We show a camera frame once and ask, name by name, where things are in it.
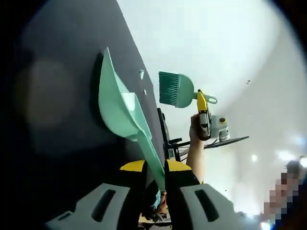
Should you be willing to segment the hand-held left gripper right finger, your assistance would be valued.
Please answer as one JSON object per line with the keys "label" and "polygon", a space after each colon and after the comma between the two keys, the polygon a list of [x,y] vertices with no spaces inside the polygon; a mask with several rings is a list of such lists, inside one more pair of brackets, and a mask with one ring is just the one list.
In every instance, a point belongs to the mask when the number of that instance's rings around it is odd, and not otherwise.
{"label": "hand-held left gripper right finger", "polygon": [[166,201],[174,230],[233,230],[233,203],[209,184],[201,184],[191,168],[165,160]]}

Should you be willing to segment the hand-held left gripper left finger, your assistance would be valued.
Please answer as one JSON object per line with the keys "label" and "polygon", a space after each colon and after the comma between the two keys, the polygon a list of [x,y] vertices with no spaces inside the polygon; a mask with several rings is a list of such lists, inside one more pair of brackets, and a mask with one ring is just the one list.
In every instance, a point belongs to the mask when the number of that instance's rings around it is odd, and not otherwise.
{"label": "hand-held left gripper left finger", "polygon": [[123,165],[109,183],[80,199],[74,211],[48,221],[50,230],[134,230],[138,226],[145,189],[145,160]]}

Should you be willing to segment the person's left hand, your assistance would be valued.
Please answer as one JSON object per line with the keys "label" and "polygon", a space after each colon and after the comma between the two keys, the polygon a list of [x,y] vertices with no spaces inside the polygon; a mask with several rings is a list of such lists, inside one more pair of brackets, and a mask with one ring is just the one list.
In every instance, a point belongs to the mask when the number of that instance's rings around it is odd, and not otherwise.
{"label": "person's left hand", "polygon": [[166,203],[167,192],[163,191],[160,195],[160,204],[154,210],[158,219],[164,220],[167,217],[168,206]]}

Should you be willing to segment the person's right hand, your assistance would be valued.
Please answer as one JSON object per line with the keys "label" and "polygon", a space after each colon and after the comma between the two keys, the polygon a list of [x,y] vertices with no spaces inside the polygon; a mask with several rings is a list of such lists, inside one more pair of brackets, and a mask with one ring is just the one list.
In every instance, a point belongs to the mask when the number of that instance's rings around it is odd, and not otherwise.
{"label": "person's right hand", "polygon": [[189,128],[190,145],[204,143],[201,139],[199,139],[197,135],[198,126],[199,126],[199,114],[194,114],[190,118],[190,128]]}

